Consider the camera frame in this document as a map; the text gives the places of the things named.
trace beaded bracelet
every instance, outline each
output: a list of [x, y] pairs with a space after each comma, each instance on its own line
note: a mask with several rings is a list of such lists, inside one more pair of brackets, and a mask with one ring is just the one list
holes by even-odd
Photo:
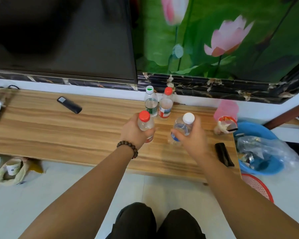
[[134, 156], [132, 157], [132, 159], [137, 157], [137, 155], [138, 155], [138, 151], [137, 151], [137, 148], [136, 148], [133, 144], [131, 144], [130, 142], [127, 142], [127, 141], [121, 141], [121, 142], [119, 142], [119, 143], [117, 144], [116, 147], [118, 148], [118, 147], [121, 146], [121, 145], [128, 145], [129, 147], [131, 147], [131, 149], [133, 149], [133, 151], [134, 151]]

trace wooden table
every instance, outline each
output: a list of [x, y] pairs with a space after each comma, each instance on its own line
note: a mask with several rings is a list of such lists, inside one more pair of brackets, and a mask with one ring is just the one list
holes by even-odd
[[[61, 95], [64, 94], [13, 90], [0, 115], [0, 154], [95, 166], [116, 148], [121, 128], [132, 114], [144, 110], [140, 101], [64, 95], [83, 107], [74, 114], [56, 101]], [[139, 150], [128, 172], [206, 181], [182, 147], [167, 143], [175, 119], [186, 112], [201, 117], [214, 154], [215, 143], [225, 143], [235, 164], [229, 169], [240, 175], [233, 136], [213, 133], [215, 109], [184, 105], [174, 105], [168, 119], [155, 119], [158, 130], [153, 141]]]

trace red bottle cap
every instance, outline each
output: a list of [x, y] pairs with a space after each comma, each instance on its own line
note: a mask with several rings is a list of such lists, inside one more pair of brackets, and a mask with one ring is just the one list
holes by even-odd
[[140, 114], [138, 115], [138, 118], [142, 122], [148, 122], [150, 120], [150, 113], [148, 111], [141, 111]]
[[170, 96], [173, 93], [173, 89], [171, 87], [166, 87], [164, 94]]

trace black marble border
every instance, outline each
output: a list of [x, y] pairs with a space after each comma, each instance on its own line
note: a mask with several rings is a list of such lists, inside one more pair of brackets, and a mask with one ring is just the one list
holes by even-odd
[[265, 83], [243, 80], [219, 80], [191, 76], [161, 75], [137, 73], [138, 84], [83, 80], [76, 76], [71, 78], [54, 77], [53, 74], [25, 71], [0, 70], [0, 79], [44, 82], [63, 85], [77, 85], [98, 88], [145, 91], [147, 85], [154, 86], [156, 92], [163, 93], [170, 86], [179, 95], [199, 96], [217, 99], [231, 99], [261, 103], [281, 104], [299, 93], [299, 65], [284, 76], [278, 83]]

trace paper cup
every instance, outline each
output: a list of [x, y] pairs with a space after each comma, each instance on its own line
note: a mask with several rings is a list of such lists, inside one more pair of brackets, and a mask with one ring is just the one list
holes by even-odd
[[12, 158], [6, 163], [8, 174], [11, 176], [19, 173], [20, 167], [21, 167], [21, 159]]

